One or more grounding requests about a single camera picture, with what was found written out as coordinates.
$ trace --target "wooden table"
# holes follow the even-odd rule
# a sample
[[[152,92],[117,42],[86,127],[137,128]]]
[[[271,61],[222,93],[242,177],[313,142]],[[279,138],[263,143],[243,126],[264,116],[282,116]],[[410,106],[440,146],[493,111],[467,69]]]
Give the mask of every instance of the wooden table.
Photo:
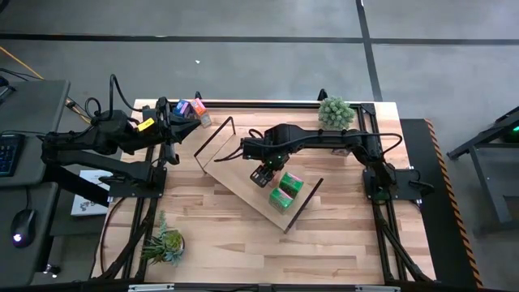
[[[135,103],[137,108],[144,105],[153,107],[155,100]],[[380,132],[401,134],[396,104],[380,102],[375,103],[375,108]],[[384,283],[371,203],[363,191],[364,166],[353,155],[338,157],[327,149],[305,149],[291,156],[289,164],[303,166],[309,183],[315,184],[319,178],[324,181],[287,234],[214,178],[204,175],[193,157],[229,116],[234,117],[238,135],[245,135],[251,127],[263,132],[281,122],[316,129],[316,109],[209,109],[209,112],[212,125],[206,129],[199,127],[175,146],[181,162],[167,166],[165,195],[157,209],[165,210],[169,227],[179,229],[185,237],[185,256],[177,268],[170,264],[149,266],[146,282]],[[142,118],[139,113],[133,117]],[[230,127],[226,131],[228,135],[216,137],[198,156],[199,160],[209,161],[217,153],[232,133]],[[394,137],[382,137],[384,148],[395,141]],[[143,150],[134,156],[123,154],[122,159],[142,161],[144,155]],[[405,143],[385,157],[397,168],[409,166]],[[435,278],[419,210],[407,201],[394,204],[403,246],[424,273]],[[109,224],[106,265],[117,257],[128,240],[134,207],[135,200],[125,201]],[[132,271],[138,266],[140,248],[136,248]],[[397,277],[389,243],[388,249],[392,273]],[[98,275],[99,271],[97,259],[92,275]]]

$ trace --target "keyboard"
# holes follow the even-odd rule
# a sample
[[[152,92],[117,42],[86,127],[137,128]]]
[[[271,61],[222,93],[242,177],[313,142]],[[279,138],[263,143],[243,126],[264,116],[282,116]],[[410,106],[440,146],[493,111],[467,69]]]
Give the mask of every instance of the keyboard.
[[[15,174],[24,140],[25,135],[21,134],[0,136],[0,178]]]

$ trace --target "succulent plant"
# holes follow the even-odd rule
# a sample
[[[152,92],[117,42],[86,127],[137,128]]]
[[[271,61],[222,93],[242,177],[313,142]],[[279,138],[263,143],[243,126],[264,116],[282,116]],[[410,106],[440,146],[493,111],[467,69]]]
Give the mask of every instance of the succulent plant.
[[[355,111],[341,97],[328,97],[319,107],[319,121],[325,130],[348,129],[354,116]]]
[[[153,260],[152,264],[160,262],[170,262],[177,265],[182,259],[184,252],[184,241],[178,230],[168,230],[165,222],[165,213],[161,211],[159,215],[159,234],[152,236],[148,244],[143,247],[142,257],[146,260]]]

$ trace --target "yellow cable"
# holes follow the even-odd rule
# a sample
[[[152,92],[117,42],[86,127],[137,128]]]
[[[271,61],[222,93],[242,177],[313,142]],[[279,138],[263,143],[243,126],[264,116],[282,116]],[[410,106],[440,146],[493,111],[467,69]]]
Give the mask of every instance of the yellow cable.
[[[34,75],[38,76],[38,78],[40,79],[45,79],[43,78],[41,75],[39,75],[36,71],[34,71],[31,67],[29,67],[27,64],[25,64],[24,62],[22,62],[20,59],[18,59],[17,57],[15,57],[13,54],[9,53],[6,49],[4,49],[2,46],[0,46],[0,50],[2,52],[4,52],[7,56],[11,57],[13,60],[15,60],[16,62],[18,62],[18,64],[22,65],[23,67],[25,67],[27,70],[31,71]],[[69,103],[71,103],[72,101],[70,99],[66,99],[66,105],[68,105]],[[90,119],[89,118],[85,118],[81,112],[75,107],[73,106],[71,108],[71,110],[73,110],[75,113],[77,113],[87,124],[90,124]]]

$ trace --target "black mat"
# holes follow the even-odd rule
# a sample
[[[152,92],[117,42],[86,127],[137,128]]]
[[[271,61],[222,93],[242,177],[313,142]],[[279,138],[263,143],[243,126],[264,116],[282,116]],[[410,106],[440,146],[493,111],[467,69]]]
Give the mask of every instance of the black mat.
[[[477,277],[478,271],[470,264],[469,247],[460,232],[460,228],[464,230],[458,225],[430,128],[423,119],[402,119],[401,125],[410,164],[421,172],[422,181],[435,186],[435,193],[423,199],[422,217],[436,279],[446,285],[476,288],[474,271]]]

